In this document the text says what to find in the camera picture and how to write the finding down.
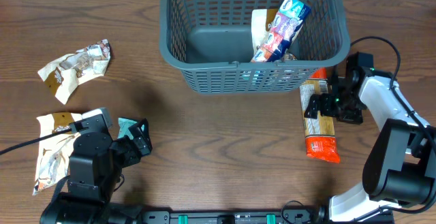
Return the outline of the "orange tan cracker package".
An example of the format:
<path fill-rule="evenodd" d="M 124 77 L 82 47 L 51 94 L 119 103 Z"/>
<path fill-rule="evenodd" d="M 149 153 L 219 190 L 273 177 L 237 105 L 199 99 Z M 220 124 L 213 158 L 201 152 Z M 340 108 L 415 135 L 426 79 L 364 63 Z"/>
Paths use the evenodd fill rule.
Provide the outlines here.
<path fill-rule="evenodd" d="M 317 70 L 299 87 L 299 90 L 307 156 L 339 163 L 341 159 L 337 152 L 333 119 L 321 116 L 320 112 L 316 112 L 317 118 L 305 118 L 305 111 L 309 107 L 311 96 L 328 92 L 326 69 Z"/>

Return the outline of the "blue tissue multipack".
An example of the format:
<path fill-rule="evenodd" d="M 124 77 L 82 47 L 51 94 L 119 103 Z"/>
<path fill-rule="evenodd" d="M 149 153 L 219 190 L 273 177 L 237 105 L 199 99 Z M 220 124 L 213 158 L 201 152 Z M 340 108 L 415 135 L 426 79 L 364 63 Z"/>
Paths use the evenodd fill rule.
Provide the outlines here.
<path fill-rule="evenodd" d="M 311 8 L 299 0 L 283 0 L 277 9 L 252 11 L 252 63 L 275 62 L 285 56 Z"/>

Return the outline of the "beige nut snack bag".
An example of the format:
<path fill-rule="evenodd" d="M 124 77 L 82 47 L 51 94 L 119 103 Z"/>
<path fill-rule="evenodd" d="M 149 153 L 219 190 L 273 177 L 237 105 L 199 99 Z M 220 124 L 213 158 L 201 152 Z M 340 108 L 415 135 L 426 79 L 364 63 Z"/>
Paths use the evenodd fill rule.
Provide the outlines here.
<path fill-rule="evenodd" d="M 278 9 L 254 10 L 251 19 L 251 38 L 254 56 L 252 63 L 274 62 L 284 59 L 300 21 L 289 18 Z"/>

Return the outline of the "grey plastic basket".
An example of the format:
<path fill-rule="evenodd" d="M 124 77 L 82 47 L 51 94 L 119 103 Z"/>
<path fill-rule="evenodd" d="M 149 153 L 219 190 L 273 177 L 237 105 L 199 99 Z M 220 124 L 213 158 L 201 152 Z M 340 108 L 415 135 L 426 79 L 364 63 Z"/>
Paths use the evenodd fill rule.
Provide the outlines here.
<path fill-rule="evenodd" d="M 350 39 L 342 0 L 297 0 L 310 13 L 292 38 L 291 58 L 263 52 L 253 62 L 283 1 L 161 0 L 161 55 L 198 93 L 297 89 L 318 69 L 339 64 Z"/>

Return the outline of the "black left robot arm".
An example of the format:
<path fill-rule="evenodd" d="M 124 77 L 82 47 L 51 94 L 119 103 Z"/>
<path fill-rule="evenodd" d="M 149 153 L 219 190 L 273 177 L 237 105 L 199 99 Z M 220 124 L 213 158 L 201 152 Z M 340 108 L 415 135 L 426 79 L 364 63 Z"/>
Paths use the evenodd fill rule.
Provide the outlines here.
<path fill-rule="evenodd" d="M 40 223 L 141 223 L 141 207 L 111 204 L 122 169 L 151 153 L 149 123 L 144 118 L 129 128 L 133 138 L 113 140 L 102 115 L 74 122 L 80 135 L 69 157 L 69 176 L 59 181 Z"/>

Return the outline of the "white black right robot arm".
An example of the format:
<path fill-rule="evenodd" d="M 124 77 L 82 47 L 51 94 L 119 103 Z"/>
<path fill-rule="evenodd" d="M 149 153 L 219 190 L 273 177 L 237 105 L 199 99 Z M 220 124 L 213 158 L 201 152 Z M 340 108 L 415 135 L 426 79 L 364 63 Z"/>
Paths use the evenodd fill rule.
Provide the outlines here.
<path fill-rule="evenodd" d="M 402 95 L 394 75 L 374 68 L 373 55 L 346 60 L 345 77 L 332 75 L 332 91 L 312 95 L 305 118 L 329 116 L 361 124 L 369 110 L 380 133 L 362 181 L 314 211 L 313 223 L 384 223 L 392 212 L 418 214 L 435 203 L 435 128 Z"/>

